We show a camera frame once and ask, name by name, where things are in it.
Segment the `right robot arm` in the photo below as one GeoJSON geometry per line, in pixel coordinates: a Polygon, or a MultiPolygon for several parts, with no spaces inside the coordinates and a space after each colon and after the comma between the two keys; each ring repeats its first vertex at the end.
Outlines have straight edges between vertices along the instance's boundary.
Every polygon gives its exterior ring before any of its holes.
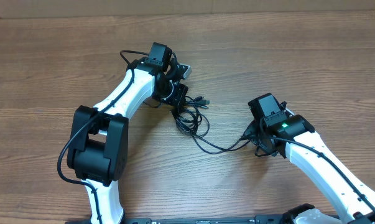
{"type": "Polygon", "coordinates": [[[254,116],[242,138],[263,156],[281,155],[297,166],[326,197],[336,216],[311,204],[285,212],[280,223],[375,223],[375,191],[360,181],[329,150],[315,128],[271,94],[248,102],[254,116]]]}

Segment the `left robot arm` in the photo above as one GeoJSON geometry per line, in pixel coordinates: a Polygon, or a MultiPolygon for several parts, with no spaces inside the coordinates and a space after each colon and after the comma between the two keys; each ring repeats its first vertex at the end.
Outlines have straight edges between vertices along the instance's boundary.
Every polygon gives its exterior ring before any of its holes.
{"type": "Polygon", "coordinates": [[[188,88],[180,81],[191,73],[164,44],[127,63],[124,80],[93,107],[80,106],[73,116],[70,139],[59,158],[75,171],[73,184],[85,186],[91,207],[86,223],[121,223],[118,180],[127,161],[129,121],[148,98],[170,105],[174,112],[186,102],[188,88]]]}

